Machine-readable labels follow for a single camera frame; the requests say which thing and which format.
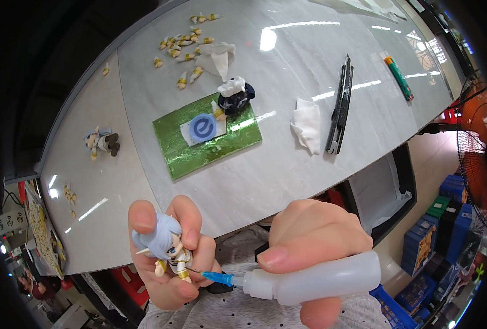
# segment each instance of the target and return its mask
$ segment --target table surface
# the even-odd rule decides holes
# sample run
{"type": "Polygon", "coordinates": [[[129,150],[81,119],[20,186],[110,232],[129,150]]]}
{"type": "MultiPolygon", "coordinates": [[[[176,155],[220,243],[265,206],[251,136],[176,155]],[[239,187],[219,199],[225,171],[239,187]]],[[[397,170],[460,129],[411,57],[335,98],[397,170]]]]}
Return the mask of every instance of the table surface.
{"type": "MultiPolygon", "coordinates": [[[[155,18],[105,60],[108,76],[100,68],[86,82],[47,154],[41,183],[45,191],[59,192],[45,202],[68,253],[65,272],[131,262],[127,213],[138,198],[165,209],[176,194],[185,194],[200,208],[202,233],[220,236],[346,180],[450,104],[439,66],[444,58],[431,51],[433,43],[410,19],[397,23],[307,1],[192,0],[155,18]],[[158,45],[165,36],[188,31],[188,18],[200,11],[223,15],[199,27],[202,36],[236,45],[229,76],[244,77],[256,90],[251,103],[263,141],[172,181],[151,123],[212,94],[222,81],[205,72],[178,90],[178,77],[194,63],[178,63],[158,45]],[[341,152],[335,156],[323,148],[346,53],[354,66],[354,90],[341,152]],[[164,61],[157,70],[155,55],[164,61]],[[386,56],[393,56],[408,76],[413,101],[405,101],[384,63],[386,56]],[[290,127],[298,97],[320,106],[320,155],[301,147],[290,127]],[[100,153],[90,161],[82,137],[96,125],[120,134],[116,158],[100,153]],[[54,175],[58,178],[49,186],[54,175]],[[62,195],[65,181],[78,195],[75,220],[62,195]]],[[[194,46],[184,50],[193,52],[194,46]]]]}

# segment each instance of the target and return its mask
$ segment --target fingernail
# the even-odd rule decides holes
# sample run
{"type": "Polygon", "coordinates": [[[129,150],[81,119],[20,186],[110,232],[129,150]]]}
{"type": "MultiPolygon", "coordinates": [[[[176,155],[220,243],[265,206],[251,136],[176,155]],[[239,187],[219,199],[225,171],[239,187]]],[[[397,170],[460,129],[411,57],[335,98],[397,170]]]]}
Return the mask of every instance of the fingernail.
{"type": "Polygon", "coordinates": [[[191,229],[187,233],[187,242],[195,244],[197,241],[198,241],[198,231],[196,231],[195,229],[191,229]]]}
{"type": "Polygon", "coordinates": [[[256,256],[258,263],[267,268],[277,266],[287,259],[287,249],[280,246],[270,247],[263,253],[256,256]]]}
{"type": "Polygon", "coordinates": [[[145,211],[139,211],[137,214],[135,214],[135,223],[141,227],[154,227],[153,220],[150,218],[148,212],[145,211]]]}

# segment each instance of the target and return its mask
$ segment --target gold trim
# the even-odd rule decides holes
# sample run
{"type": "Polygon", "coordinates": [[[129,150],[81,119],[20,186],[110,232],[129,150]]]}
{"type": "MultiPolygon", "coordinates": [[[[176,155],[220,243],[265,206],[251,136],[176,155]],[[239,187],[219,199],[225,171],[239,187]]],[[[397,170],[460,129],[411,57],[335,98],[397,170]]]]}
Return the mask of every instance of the gold trim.
{"type": "Polygon", "coordinates": [[[189,277],[189,272],[187,270],[185,270],[185,272],[182,272],[182,273],[179,273],[178,272],[178,276],[180,279],[185,279],[186,277],[189,277]]]}
{"type": "Polygon", "coordinates": [[[158,260],[158,263],[163,267],[163,272],[167,271],[167,265],[164,260],[158,260]]]}

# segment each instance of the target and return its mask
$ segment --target polka dot fabric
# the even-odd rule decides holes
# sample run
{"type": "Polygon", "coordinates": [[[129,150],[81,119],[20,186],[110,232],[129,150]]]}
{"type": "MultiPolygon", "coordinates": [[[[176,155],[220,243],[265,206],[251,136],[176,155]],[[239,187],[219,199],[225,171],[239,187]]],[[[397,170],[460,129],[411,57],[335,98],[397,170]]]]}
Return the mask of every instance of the polka dot fabric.
{"type": "MultiPolygon", "coordinates": [[[[253,226],[218,245],[216,259],[226,273],[244,274],[258,268],[254,250],[267,241],[267,231],[253,226]]],[[[275,300],[252,298],[241,288],[213,295],[200,291],[197,299],[176,311],[162,311],[149,304],[140,329],[306,329],[300,322],[301,306],[282,306],[275,300]]],[[[390,329],[380,304],[368,293],[342,299],[342,311],[332,328],[390,329]]]]}

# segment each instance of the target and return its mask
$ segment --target plastic bottle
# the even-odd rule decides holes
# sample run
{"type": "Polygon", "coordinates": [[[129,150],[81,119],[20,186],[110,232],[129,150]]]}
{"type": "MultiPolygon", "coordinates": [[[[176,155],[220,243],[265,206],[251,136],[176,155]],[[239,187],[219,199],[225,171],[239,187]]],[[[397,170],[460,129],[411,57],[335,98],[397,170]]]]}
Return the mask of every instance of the plastic bottle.
{"type": "Polygon", "coordinates": [[[340,260],[332,260],[286,274],[262,269],[238,277],[201,272],[207,279],[243,287],[243,292],[261,299],[276,299],[280,305],[298,305],[309,300],[365,293],[378,287],[378,255],[368,251],[340,260]]]}

